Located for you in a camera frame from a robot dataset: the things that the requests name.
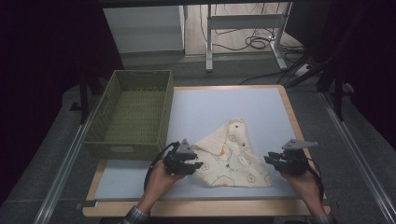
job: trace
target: white cloth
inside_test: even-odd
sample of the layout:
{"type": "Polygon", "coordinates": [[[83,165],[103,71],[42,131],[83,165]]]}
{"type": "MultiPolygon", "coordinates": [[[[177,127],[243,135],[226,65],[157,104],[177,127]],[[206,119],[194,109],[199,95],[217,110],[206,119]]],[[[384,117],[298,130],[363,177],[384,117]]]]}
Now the white cloth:
{"type": "Polygon", "coordinates": [[[211,187],[263,188],[273,186],[266,164],[252,154],[242,119],[231,119],[192,144],[204,164],[192,175],[211,187]]]}

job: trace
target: gray floor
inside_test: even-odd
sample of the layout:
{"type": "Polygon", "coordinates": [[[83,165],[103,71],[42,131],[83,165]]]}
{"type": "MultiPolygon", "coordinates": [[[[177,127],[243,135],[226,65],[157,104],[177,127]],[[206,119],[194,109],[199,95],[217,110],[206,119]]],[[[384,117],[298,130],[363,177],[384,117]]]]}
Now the gray floor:
{"type": "MultiPolygon", "coordinates": [[[[123,55],[126,69],[172,69],[176,86],[238,85],[248,77],[277,72],[272,54],[221,55],[215,57],[214,72],[205,71],[205,58],[165,55],[123,55]]],[[[264,76],[246,84],[275,84],[279,75],[264,76]]],[[[388,223],[375,197],[347,150],[339,132],[335,129],[325,104],[315,91],[318,77],[312,77],[295,88],[287,89],[294,113],[306,140],[319,142],[312,149],[313,159],[323,175],[325,192],[332,212],[342,223],[388,223]]],[[[19,183],[3,203],[0,223],[32,223],[50,188],[53,178],[72,144],[79,127],[80,113],[70,111],[71,104],[79,101],[78,87],[64,94],[63,107],[35,158],[21,177],[19,183]]],[[[362,154],[385,188],[391,200],[396,200],[395,150],[366,121],[349,102],[344,99],[345,124],[361,148],[362,154]]],[[[84,217],[79,208],[84,203],[92,181],[97,160],[87,151],[81,150],[71,170],[61,197],[57,202],[49,223],[112,223],[112,218],[84,217]]],[[[304,217],[276,217],[274,223],[288,219],[304,220],[304,217]]],[[[188,220],[198,223],[202,220],[188,220]]],[[[231,222],[230,219],[205,220],[206,223],[231,222]]],[[[269,223],[262,217],[233,219],[233,223],[269,223]]]]}

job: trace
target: plaid sleeve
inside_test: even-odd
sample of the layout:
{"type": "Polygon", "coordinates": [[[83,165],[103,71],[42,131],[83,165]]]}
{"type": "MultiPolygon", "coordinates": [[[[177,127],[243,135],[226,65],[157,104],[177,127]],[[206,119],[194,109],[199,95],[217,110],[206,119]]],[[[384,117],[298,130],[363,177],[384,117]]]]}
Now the plaid sleeve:
{"type": "Polygon", "coordinates": [[[337,220],[332,214],[323,217],[311,217],[311,224],[337,224],[337,220]]]}
{"type": "Polygon", "coordinates": [[[136,206],[133,206],[121,224],[145,224],[149,222],[149,216],[142,213],[136,206]]]}

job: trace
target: wall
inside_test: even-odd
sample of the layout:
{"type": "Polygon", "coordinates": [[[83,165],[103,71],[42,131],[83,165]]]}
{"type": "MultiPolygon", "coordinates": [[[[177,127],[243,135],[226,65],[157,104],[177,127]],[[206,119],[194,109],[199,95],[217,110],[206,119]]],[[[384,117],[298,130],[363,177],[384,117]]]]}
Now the wall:
{"type": "Polygon", "coordinates": [[[183,50],[183,7],[104,9],[119,53],[183,50]]]}

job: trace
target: human hand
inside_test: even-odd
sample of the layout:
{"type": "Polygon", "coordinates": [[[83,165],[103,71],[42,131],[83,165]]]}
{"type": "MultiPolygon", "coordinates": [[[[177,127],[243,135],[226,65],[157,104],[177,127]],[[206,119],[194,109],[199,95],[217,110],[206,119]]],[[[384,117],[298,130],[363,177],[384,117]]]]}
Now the human hand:
{"type": "Polygon", "coordinates": [[[317,181],[311,173],[306,171],[303,175],[280,174],[288,180],[296,194],[304,201],[313,217],[326,216],[319,197],[317,181]]]}
{"type": "Polygon", "coordinates": [[[148,214],[151,207],[184,175],[169,175],[166,173],[163,160],[159,160],[152,168],[146,191],[137,204],[137,208],[148,214]]]}

